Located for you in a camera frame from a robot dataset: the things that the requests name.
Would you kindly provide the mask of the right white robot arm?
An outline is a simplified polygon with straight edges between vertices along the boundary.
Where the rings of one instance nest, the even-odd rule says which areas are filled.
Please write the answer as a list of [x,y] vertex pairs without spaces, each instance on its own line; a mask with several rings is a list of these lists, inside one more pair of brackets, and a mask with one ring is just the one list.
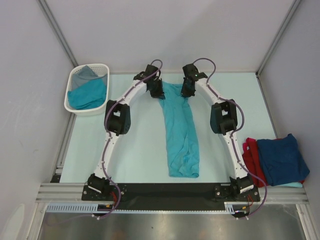
[[254,188],[254,182],[245,166],[238,144],[237,131],[244,126],[244,123],[238,126],[238,105],[233,99],[223,97],[211,86],[208,81],[209,77],[204,72],[200,72],[195,64],[187,64],[182,67],[182,70],[184,77],[181,96],[190,98],[200,94],[210,106],[210,128],[220,137],[229,153],[230,194],[235,200],[242,201]]

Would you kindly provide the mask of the light teal polo shirt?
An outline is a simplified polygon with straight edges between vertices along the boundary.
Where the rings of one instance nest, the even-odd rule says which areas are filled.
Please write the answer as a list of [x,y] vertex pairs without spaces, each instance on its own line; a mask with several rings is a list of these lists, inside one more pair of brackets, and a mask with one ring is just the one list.
[[161,106],[166,140],[168,175],[173,178],[198,178],[200,149],[193,113],[182,85],[163,83]]

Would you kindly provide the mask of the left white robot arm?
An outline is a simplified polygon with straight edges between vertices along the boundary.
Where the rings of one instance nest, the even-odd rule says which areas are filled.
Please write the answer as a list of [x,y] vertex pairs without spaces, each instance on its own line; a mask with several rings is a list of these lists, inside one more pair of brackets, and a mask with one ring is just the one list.
[[148,64],[144,71],[134,76],[131,86],[122,96],[109,100],[106,104],[103,124],[106,131],[105,145],[96,169],[87,180],[88,188],[93,190],[93,194],[100,200],[110,196],[114,185],[108,176],[108,166],[117,142],[131,127],[131,105],[146,92],[154,99],[165,98],[161,68],[153,63]]

